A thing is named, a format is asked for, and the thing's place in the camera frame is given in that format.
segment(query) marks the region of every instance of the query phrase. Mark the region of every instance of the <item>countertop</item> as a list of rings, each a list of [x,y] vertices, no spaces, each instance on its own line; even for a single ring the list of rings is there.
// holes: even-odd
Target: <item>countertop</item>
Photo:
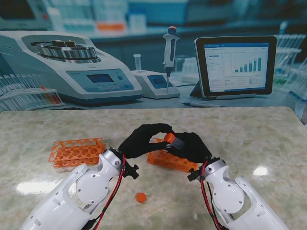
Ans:
[[[289,229],[307,225],[307,129],[289,108],[247,107],[3,112],[1,229],[19,229],[69,174],[48,162],[54,141],[103,137],[118,147],[141,124],[158,122],[199,134],[230,166],[230,176],[247,179]],[[214,229],[200,184],[187,173],[147,164],[145,155],[129,163],[140,167],[140,176],[123,179],[99,229]],[[137,192],[147,194],[144,204],[136,202]]]

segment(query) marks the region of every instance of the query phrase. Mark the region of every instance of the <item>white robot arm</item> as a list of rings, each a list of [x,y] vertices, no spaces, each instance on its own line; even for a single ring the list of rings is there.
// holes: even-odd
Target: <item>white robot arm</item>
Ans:
[[[215,158],[205,167],[203,178],[213,185],[212,203],[229,230],[289,230],[246,180],[241,177],[233,180],[228,171],[229,166]],[[251,207],[234,219],[232,214],[241,210],[245,195],[249,196]]]
[[[83,164],[75,168],[37,205],[20,230],[81,230],[110,193],[109,181],[121,171],[120,158],[116,150],[110,149],[99,155],[96,167],[91,169]],[[69,196],[74,182],[77,197],[86,204],[84,208],[79,208]]]

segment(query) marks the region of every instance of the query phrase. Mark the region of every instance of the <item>cylinder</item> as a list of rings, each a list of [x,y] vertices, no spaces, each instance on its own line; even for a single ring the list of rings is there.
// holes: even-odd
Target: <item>cylinder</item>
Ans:
[[[166,134],[166,136],[164,137],[164,141],[167,141],[168,143],[171,144],[171,146],[179,150],[182,149],[185,145],[185,143],[182,140],[175,137],[175,135],[172,133]]]

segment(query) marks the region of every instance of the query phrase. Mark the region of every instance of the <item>control panel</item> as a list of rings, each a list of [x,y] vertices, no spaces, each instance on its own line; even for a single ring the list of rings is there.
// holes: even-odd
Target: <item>control panel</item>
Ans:
[[[147,76],[150,83],[156,88],[156,89],[163,89],[167,88],[167,82],[162,74],[160,75],[149,75]],[[168,83],[168,87],[173,87],[172,83]]]
[[[133,85],[120,69],[67,71],[87,92],[112,92],[134,90]]]

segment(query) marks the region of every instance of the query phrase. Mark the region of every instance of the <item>orange cap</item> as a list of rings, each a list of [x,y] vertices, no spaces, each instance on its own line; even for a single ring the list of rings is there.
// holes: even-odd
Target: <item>orange cap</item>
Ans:
[[[168,143],[173,143],[173,141],[175,140],[175,135],[172,133],[168,133],[166,134],[166,136],[164,137],[164,141],[167,141]]]
[[[136,194],[136,200],[139,203],[144,203],[146,200],[146,195],[144,193],[137,193]]]

